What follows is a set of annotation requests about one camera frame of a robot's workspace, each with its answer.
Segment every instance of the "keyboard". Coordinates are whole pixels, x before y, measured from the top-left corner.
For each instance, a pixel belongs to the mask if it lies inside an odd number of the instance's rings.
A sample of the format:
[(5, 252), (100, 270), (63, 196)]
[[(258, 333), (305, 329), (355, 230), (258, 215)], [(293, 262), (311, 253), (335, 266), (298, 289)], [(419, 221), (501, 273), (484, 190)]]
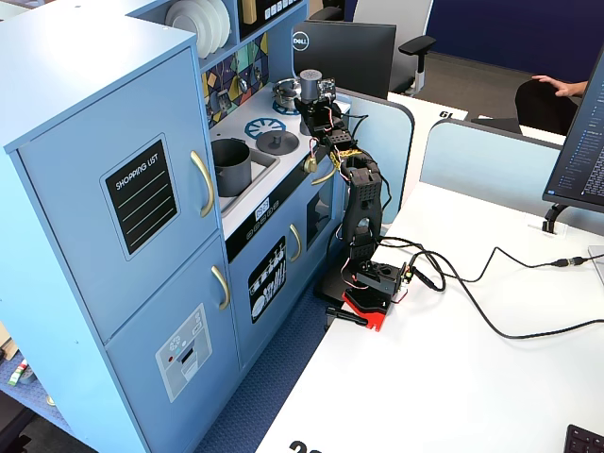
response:
[(569, 425), (564, 453), (604, 453), (604, 436)]

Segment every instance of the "toy kitchen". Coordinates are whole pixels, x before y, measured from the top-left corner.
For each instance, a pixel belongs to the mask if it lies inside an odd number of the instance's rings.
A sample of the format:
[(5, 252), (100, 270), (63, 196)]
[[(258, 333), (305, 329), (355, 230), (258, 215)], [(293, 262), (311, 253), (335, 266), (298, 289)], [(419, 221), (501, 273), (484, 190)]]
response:
[(324, 261), (347, 190), (296, 109), (308, 10), (62, 0), (0, 25), (0, 316), (100, 452), (193, 451)]

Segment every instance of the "white desk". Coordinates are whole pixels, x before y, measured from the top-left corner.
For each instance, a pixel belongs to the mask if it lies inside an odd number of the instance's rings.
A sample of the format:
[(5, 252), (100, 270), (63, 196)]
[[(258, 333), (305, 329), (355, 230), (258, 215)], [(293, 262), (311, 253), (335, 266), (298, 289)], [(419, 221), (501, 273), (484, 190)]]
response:
[(531, 137), (532, 139), (559, 144), (560, 146), (562, 146), (566, 140), (565, 136), (547, 132), (546, 130), (534, 129), (528, 126), (520, 126), (520, 129), (522, 129), (522, 135), (525, 137)]
[[(551, 239), (528, 228), (522, 212), (422, 182), (390, 234), (443, 253), (463, 277), (475, 277), (495, 245), (538, 263), (604, 244), (572, 227)], [(398, 266), (409, 257), (384, 248), (375, 256)], [(528, 270), (499, 256), (471, 290), (510, 334), (604, 317), (591, 263)], [(603, 326), (505, 341), (458, 283), (437, 294), (414, 280), (380, 333), (334, 321), (258, 452), (285, 453), (301, 441), (321, 453), (562, 453), (568, 424), (604, 433), (602, 357)]]
[(413, 114), (415, 127), (413, 129), (413, 141), (411, 143), (411, 154), (407, 166), (407, 178), (405, 179), (405, 188), (403, 190), (403, 201), (405, 204), (407, 198), (413, 191), (415, 185), (419, 182), (419, 176), (422, 173), (422, 163), (424, 154), (426, 154), (426, 145), (428, 144), (428, 135), (432, 127), (442, 121), (444, 118), (455, 118), (456, 120), (465, 120), (468, 112), (453, 109), (452, 107), (432, 104), (413, 97), (404, 96), (390, 92), (388, 100), (401, 106), (405, 106)]

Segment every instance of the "oven window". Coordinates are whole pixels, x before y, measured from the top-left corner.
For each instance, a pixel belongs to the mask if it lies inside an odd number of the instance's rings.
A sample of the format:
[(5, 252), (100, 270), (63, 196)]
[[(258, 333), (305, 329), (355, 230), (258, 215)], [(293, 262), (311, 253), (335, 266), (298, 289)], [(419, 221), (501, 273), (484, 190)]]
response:
[(331, 178), (309, 202), (306, 208), (306, 249), (309, 250), (331, 220), (333, 204), (333, 181)]

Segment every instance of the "monitor screen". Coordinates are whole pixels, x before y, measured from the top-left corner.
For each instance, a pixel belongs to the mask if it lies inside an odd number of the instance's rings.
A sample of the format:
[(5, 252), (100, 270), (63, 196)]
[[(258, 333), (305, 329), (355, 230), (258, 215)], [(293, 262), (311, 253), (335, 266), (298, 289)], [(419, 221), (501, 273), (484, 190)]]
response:
[(583, 102), (545, 187), (544, 200), (604, 212), (604, 58), (600, 52)]
[(306, 21), (294, 28), (294, 70), (320, 71), (339, 88), (386, 99), (396, 25)]

